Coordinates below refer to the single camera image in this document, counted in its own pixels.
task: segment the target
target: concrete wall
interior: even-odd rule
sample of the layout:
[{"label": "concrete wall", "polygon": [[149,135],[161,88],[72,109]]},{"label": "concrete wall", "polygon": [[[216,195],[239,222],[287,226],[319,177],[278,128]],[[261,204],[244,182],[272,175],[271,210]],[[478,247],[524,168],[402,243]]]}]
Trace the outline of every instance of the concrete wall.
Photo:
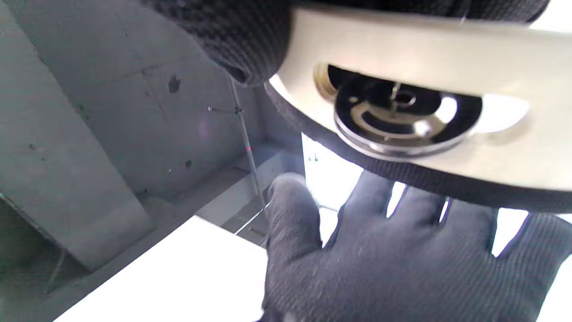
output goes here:
[{"label": "concrete wall", "polygon": [[[266,188],[276,175],[285,171],[283,165],[286,162],[283,158],[285,156],[287,158],[287,154],[284,153],[283,149],[276,150],[273,144],[263,145],[254,151],[260,151],[263,154],[263,156],[257,156],[256,159],[261,161],[259,172],[263,188]],[[156,229],[101,269],[65,287],[56,289],[41,301],[28,304],[27,309],[6,316],[6,320],[17,322],[53,321],[193,215],[197,214],[212,222],[224,222],[225,218],[233,217],[252,200],[254,193],[253,189],[249,187],[251,177],[243,169],[236,166],[243,163],[243,158],[230,162],[216,175],[190,189],[188,193],[181,195],[173,203],[156,197],[143,200],[145,209],[153,217]]]},{"label": "concrete wall", "polygon": [[27,265],[10,268],[5,273],[4,278],[0,280],[0,321],[19,322],[17,317],[41,303],[46,297],[44,294],[46,291],[51,292],[87,276],[85,268],[67,256],[60,266],[56,279],[48,288],[60,255],[60,250],[51,246],[41,254],[35,255]]},{"label": "concrete wall", "polygon": [[138,200],[0,2],[0,189],[89,269],[151,228]]},{"label": "concrete wall", "polygon": [[[140,197],[173,199],[243,152],[225,74],[190,37],[134,0],[5,0]],[[239,95],[251,141],[256,97]]]},{"label": "concrete wall", "polygon": [[267,138],[287,148],[288,171],[305,175],[301,132],[280,116],[263,87],[256,88],[255,94]]}]

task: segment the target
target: white panel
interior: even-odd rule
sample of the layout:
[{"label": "white panel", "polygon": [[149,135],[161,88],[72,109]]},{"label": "white panel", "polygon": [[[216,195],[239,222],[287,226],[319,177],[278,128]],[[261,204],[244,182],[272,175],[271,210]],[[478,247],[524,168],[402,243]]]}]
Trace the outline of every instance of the white panel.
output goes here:
[{"label": "white panel", "polygon": [[55,322],[255,321],[266,252],[191,218]]},{"label": "white panel", "polygon": [[572,2],[570,0],[551,0],[546,11],[531,28],[554,32],[572,32]]},{"label": "white panel", "polygon": [[363,169],[342,159],[320,143],[302,135],[306,184],[316,201],[340,209],[358,182]]},{"label": "white panel", "polygon": [[320,239],[322,246],[325,246],[336,230],[337,225],[337,211],[326,208],[320,208]]}]

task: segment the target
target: metal pulley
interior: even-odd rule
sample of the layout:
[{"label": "metal pulley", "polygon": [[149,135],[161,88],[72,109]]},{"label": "metal pulley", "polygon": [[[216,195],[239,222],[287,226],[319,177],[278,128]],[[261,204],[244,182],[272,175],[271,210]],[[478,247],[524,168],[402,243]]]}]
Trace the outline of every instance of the metal pulley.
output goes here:
[{"label": "metal pulley", "polygon": [[[299,5],[293,16],[296,23],[292,26],[288,54],[270,84],[282,99],[313,121],[310,124],[301,118],[292,120],[302,132],[314,132],[316,127],[329,130],[359,152],[352,158],[362,166],[374,161],[362,160],[360,155],[381,161],[407,160],[436,171],[436,177],[446,173],[511,187],[510,194],[519,196],[512,199],[523,203],[533,200],[531,196],[546,200],[555,191],[563,193],[562,200],[568,198],[566,193],[572,191],[572,152],[565,147],[569,143],[567,130],[572,109],[570,96],[565,94],[572,84],[571,34],[510,23],[387,14],[338,6]],[[335,84],[323,66],[335,66],[359,77]],[[402,84],[395,97],[401,106],[394,114],[403,117],[391,117],[391,104],[376,99],[373,93],[365,98],[368,90],[359,83],[373,81],[368,77],[382,85],[389,81],[387,87],[391,89],[378,91],[384,93],[386,101],[394,88],[392,82]],[[408,113],[408,109],[421,107],[424,101],[420,94],[415,101],[412,97],[408,100],[406,89],[414,89],[408,85],[436,91],[442,102],[439,109],[454,105],[450,103],[455,101],[455,115],[459,115],[443,121],[438,117],[441,112],[436,111],[432,113],[436,116],[433,123],[431,115]],[[470,130],[477,118],[471,113],[479,109],[480,100],[481,115],[474,130]],[[370,106],[364,108],[362,103]],[[355,117],[360,108],[369,113]],[[398,121],[406,117],[409,121]],[[459,125],[457,120],[464,118],[469,121]],[[542,171],[536,170],[539,165]],[[372,168],[380,175],[391,176],[396,171],[382,169],[394,167],[380,162]],[[415,186],[409,179],[399,178]],[[492,205],[474,198],[478,191],[457,194],[460,186],[468,185],[447,191],[425,188]],[[524,197],[521,189],[540,192]],[[512,200],[509,199],[496,205],[507,206]],[[513,207],[535,208],[522,204]]]},{"label": "metal pulley", "polygon": [[480,97],[355,74],[338,89],[340,137],[371,157],[406,161],[453,148],[479,120]]}]

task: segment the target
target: knit glove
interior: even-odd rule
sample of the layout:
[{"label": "knit glove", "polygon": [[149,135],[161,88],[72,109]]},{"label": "knit glove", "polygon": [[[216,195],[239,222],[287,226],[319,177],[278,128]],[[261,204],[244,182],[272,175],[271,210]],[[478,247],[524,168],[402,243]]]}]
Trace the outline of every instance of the knit glove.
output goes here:
[{"label": "knit glove", "polygon": [[393,182],[363,172],[322,248],[316,202],[293,175],[271,186],[261,321],[535,321],[572,225],[530,214],[491,254],[498,210],[407,188],[387,218]]},{"label": "knit glove", "polygon": [[[257,86],[286,57],[298,0],[138,0],[176,22],[237,82]],[[330,5],[468,19],[526,22],[550,0],[314,0]]]}]

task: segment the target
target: concrete ceiling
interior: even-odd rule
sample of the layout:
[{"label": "concrete ceiling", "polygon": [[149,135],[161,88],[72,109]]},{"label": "concrete ceiling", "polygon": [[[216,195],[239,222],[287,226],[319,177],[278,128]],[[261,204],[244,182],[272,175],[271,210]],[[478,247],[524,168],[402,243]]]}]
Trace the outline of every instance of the concrete ceiling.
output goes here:
[{"label": "concrete ceiling", "polygon": [[[182,30],[130,0],[8,0],[65,95],[139,196],[173,199],[244,151],[225,74]],[[258,99],[241,89],[251,141]]]}]

